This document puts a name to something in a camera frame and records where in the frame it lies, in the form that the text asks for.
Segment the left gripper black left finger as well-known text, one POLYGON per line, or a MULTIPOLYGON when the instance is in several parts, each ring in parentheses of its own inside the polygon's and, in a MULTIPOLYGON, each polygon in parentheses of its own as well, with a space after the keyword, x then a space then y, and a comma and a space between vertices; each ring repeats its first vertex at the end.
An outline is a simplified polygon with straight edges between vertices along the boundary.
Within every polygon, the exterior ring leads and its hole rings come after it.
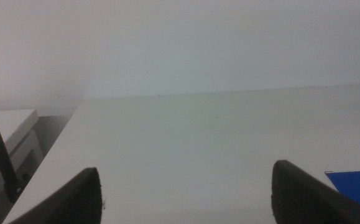
POLYGON ((102 209, 98 170, 89 167, 13 224, 100 224, 102 209))

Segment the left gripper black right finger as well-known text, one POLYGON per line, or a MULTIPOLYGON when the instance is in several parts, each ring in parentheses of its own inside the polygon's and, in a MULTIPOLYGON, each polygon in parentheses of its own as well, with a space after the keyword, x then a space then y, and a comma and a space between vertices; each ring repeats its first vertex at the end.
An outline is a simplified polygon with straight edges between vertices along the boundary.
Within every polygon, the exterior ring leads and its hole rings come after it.
POLYGON ((271 208, 277 223, 360 224, 360 204, 287 160, 272 168, 271 208))

